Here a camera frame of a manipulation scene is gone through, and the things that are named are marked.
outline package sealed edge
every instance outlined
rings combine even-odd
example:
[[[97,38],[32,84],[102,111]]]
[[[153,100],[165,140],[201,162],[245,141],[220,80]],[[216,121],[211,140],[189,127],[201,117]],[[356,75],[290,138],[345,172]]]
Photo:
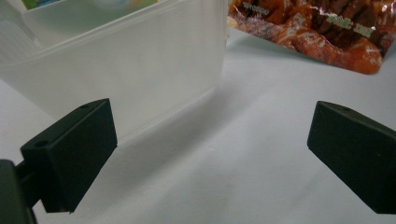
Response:
[[[229,26],[371,75],[396,36],[396,0],[231,0]]]

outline red plastic packaging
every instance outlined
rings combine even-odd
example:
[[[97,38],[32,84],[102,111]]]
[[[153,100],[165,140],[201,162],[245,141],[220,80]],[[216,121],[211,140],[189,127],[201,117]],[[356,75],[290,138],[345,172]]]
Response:
[[[371,75],[396,37],[396,0],[231,0],[229,25]]]

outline transparent plastic object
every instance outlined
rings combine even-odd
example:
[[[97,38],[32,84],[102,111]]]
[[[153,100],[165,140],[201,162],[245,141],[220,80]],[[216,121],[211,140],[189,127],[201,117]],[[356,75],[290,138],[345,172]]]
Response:
[[[39,46],[0,62],[0,78],[55,119],[109,98],[120,139],[216,85],[227,38],[226,1],[162,0],[131,13],[108,12],[100,22],[95,18],[104,9],[86,7],[70,12],[81,19],[78,26],[59,12],[84,8],[84,2],[65,0],[22,14]]]

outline white tabletop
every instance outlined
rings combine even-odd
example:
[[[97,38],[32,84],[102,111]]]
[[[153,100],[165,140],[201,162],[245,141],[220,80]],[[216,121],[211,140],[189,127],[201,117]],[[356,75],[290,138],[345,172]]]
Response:
[[[395,223],[308,149],[317,101],[396,130],[396,48],[366,76],[231,30],[219,85],[115,150],[74,214],[39,223]],[[54,120],[0,82],[0,158]]]

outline snack bag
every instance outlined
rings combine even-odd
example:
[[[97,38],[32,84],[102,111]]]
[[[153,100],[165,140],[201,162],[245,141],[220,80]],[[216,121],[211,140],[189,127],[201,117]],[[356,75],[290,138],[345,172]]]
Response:
[[[229,25],[334,66],[378,72],[396,0],[231,0]]]

